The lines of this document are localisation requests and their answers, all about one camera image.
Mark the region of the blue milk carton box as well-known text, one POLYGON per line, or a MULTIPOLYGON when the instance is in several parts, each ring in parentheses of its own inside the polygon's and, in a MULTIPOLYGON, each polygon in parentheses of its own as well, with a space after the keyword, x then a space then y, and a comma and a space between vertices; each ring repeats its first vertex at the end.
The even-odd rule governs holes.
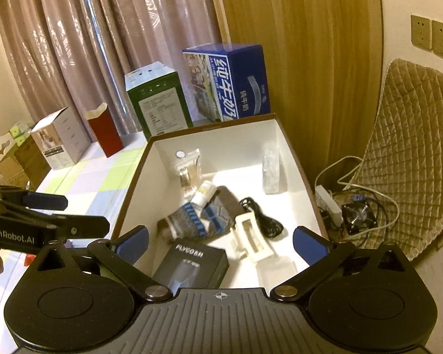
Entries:
POLYGON ((270 112, 262 46, 209 43, 183 51, 198 112, 226 122, 270 112))

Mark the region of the wooden wardrobe panel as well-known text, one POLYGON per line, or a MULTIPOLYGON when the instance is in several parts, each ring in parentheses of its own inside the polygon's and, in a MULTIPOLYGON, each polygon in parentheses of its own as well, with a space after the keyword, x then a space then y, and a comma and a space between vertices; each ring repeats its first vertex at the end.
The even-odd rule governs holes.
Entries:
POLYGON ((228 40, 257 43, 270 105, 309 181, 364 154, 382 80, 381 0, 221 0, 228 40))

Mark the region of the green white carton box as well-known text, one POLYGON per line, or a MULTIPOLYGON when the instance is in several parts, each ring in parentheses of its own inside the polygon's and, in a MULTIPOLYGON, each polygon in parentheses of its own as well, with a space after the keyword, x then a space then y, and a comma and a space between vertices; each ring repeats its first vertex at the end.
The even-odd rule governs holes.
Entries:
POLYGON ((146 139, 193 127, 175 69, 161 62, 125 75, 126 92, 146 139))

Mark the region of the quilted tan cushion cover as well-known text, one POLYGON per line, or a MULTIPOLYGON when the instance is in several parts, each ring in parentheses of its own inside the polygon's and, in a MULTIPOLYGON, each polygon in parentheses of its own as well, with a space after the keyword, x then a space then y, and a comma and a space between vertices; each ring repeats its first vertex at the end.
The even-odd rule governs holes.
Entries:
POLYGON ((396 243, 409 260, 443 232, 443 73, 400 58, 388 67, 380 108, 352 183, 394 200, 395 224, 366 247, 396 243))

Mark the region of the pinkish curtain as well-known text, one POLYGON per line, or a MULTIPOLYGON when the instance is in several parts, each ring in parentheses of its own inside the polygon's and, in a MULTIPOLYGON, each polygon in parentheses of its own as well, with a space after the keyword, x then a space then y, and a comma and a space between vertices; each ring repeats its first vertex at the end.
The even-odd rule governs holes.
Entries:
POLYGON ((122 134, 141 129, 125 76, 153 62, 177 71, 199 121, 182 52, 220 38, 213 0, 0 0, 0 35, 33 120, 106 103, 122 134))

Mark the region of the clear floss pick bag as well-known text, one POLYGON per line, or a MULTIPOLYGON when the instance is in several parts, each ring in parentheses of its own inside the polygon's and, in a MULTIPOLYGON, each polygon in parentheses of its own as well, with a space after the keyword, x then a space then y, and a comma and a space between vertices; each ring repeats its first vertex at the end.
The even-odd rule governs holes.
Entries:
POLYGON ((280 157, 278 148, 268 145, 262 159, 262 184, 266 194, 277 194, 280 187, 280 157))

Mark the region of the patterned knit sock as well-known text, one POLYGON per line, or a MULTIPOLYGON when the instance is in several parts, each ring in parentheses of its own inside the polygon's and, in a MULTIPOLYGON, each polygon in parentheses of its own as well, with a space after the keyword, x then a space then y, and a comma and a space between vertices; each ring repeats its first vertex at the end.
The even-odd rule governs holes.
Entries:
POLYGON ((202 209, 191 202, 157 222, 157 230, 168 242, 177 239, 205 240, 220 237, 235 225, 235 217, 245 213, 240 201, 226 186, 217 192, 202 209))

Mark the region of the cotton swabs plastic bag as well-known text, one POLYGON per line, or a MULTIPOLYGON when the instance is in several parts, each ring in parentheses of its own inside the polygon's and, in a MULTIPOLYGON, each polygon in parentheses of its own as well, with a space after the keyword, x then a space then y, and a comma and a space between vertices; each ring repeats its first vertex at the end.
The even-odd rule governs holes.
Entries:
POLYGON ((179 176, 182 198, 190 201, 201 185, 201 153, 199 149, 191 152, 176 152, 176 172, 179 176))

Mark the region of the white product box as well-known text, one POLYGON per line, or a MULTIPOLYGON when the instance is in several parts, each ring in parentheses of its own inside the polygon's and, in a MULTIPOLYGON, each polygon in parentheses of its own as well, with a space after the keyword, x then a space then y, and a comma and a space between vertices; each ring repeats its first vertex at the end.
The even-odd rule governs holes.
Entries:
POLYGON ((69 107, 39 120, 32 128, 31 136, 52 169, 74 166, 91 144, 81 120, 69 107))

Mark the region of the black Flyco shaver box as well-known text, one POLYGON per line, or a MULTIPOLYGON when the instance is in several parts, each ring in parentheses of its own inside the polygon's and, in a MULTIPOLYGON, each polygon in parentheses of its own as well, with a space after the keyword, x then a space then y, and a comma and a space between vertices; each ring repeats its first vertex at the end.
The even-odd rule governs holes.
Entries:
POLYGON ((217 289, 229 268, 226 251, 177 239, 157 267, 153 279, 171 290, 217 289))

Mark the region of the white power strip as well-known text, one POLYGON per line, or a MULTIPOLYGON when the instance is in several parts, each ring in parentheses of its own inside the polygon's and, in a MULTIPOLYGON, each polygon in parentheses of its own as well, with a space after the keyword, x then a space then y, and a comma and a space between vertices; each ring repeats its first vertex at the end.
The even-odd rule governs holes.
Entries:
POLYGON ((317 206, 329 213, 331 220, 336 227, 340 227, 343 223, 343 214, 334 198, 323 186, 315 187, 315 197, 317 206))

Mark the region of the small white medicine bottle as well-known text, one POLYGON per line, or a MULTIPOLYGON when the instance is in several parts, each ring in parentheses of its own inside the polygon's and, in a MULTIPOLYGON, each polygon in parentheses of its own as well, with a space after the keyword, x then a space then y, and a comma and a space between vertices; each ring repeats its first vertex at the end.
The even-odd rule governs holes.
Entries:
POLYGON ((215 186, 215 184, 211 181, 204 180, 193 195, 190 202, 199 209, 203 209, 216 192, 217 186, 215 186))

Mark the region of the beige wall socket left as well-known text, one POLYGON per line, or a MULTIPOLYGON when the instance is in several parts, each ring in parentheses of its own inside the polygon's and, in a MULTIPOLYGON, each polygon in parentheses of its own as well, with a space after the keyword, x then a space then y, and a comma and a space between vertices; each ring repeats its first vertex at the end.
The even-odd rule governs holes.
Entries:
POLYGON ((424 50, 432 50, 432 27, 430 18, 411 15, 411 42, 424 50))

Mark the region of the white plastic holder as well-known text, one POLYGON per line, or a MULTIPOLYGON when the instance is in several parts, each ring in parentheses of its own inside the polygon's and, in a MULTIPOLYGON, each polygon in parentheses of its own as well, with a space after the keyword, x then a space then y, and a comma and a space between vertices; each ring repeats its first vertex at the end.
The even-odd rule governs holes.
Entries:
POLYGON ((235 232, 242 251, 254 263, 273 257, 274 251, 270 248, 259 229, 253 212, 243 213, 235 217, 235 232))

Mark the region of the brown white cardboard storage box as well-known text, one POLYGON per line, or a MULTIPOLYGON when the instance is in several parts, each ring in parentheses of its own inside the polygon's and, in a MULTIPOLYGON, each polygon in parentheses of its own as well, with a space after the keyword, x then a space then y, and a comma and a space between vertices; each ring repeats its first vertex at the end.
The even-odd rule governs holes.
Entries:
POLYGON ((143 225, 137 268, 171 289, 272 289, 306 268, 293 234, 325 235, 304 171, 272 114, 149 139, 113 234, 143 225))

